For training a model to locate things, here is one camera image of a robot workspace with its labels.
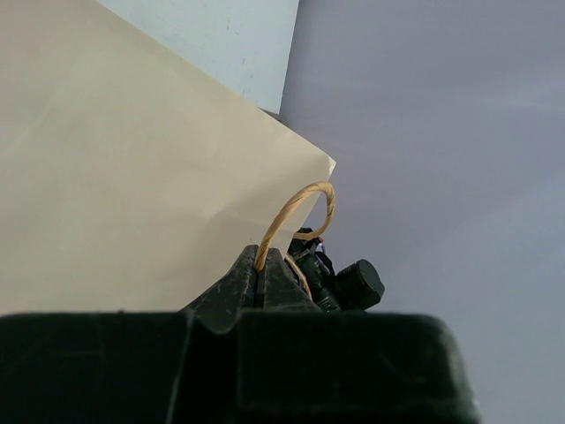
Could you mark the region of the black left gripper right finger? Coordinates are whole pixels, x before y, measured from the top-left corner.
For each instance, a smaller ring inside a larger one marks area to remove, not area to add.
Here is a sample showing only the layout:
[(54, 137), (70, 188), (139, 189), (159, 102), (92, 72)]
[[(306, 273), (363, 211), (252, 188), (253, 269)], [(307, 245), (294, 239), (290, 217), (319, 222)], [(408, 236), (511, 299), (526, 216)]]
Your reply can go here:
[(237, 320), (241, 423), (478, 423), (448, 326), (422, 314), (247, 310)]

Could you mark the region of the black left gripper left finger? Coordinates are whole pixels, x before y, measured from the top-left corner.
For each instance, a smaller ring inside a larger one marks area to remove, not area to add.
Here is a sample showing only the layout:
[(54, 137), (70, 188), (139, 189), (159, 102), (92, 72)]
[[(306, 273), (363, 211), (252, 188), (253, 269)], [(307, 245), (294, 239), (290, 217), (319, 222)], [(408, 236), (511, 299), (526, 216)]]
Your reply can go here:
[(4, 316), (2, 422), (222, 422), (235, 385), (230, 333), (257, 282), (252, 254), (177, 312)]

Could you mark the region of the beige paper bag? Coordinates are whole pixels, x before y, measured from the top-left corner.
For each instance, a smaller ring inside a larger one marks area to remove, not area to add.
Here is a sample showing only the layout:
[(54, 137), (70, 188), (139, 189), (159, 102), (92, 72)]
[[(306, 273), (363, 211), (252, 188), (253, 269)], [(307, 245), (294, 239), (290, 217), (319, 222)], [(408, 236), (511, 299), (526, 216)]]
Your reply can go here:
[(179, 309), (335, 161), (95, 1), (1, 4), (1, 311)]

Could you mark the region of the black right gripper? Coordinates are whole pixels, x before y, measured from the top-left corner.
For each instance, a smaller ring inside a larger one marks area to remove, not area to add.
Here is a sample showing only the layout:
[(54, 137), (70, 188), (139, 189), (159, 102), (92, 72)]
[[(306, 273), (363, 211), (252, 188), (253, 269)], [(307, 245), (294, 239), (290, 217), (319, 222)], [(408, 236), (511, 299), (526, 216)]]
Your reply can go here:
[(287, 255), (295, 266), (293, 272), (299, 284), (318, 308), (325, 312), (339, 311), (339, 302), (332, 292), (335, 271), (326, 255), (322, 237), (309, 240), (294, 238)]

